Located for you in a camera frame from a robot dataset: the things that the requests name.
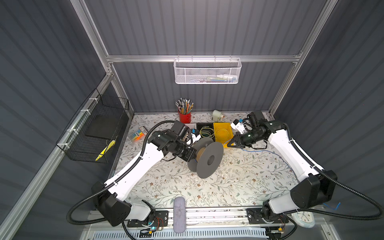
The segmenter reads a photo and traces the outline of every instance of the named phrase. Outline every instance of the white clock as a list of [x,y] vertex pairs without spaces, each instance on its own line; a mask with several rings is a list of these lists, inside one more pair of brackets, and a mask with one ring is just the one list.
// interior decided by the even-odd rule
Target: white clock
[[314,217],[312,212],[295,212],[292,214],[292,218],[299,226],[306,228],[314,226]]

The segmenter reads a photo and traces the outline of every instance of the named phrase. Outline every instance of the white mesh basket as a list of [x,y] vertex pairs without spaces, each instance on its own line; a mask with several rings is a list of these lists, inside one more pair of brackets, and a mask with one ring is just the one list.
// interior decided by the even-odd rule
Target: white mesh basket
[[177,84],[236,84],[240,76],[239,58],[175,58]]

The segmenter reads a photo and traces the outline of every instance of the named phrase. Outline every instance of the table surface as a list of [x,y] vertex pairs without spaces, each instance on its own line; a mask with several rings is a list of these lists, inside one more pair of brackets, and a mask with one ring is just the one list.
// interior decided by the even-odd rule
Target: table surface
[[[224,113],[223,122],[245,118],[247,113]],[[178,120],[177,114],[135,115],[129,133],[139,127],[152,128],[164,120]],[[211,114],[192,114],[192,122],[212,122]],[[163,124],[157,130],[171,127]],[[141,150],[143,139],[126,139],[116,172],[126,166]],[[264,147],[263,141],[253,147]],[[176,158],[154,165],[133,187],[128,199],[146,200],[156,208],[172,208],[176,197],[184,196],[186,207],[261,205],[263,201],[286,194],[298,182],[281,154],[268,144],[264,151],[225,148],[222,162],[209,178],[201,179]]]

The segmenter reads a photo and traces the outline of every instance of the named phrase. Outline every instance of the bunch of pencils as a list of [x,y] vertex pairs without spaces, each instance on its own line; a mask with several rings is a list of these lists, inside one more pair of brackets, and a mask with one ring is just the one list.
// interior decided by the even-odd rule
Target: bunch of pencils
[[193,108],[193,102],[188,99],[182,99],[176,101],[176,106],[181,114],[189,114]]

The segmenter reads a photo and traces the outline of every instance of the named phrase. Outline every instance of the black wire basket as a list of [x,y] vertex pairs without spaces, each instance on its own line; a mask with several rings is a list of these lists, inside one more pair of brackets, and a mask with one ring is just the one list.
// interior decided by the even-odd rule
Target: black wire basket
[[[56,145],[74,161],[113,161],[128,124],[128,110],[128,99],[99,94],[87,110],[81,110],[75,127],[68,129],[69,123]],[[68,139],[59,142],[67,131]]]

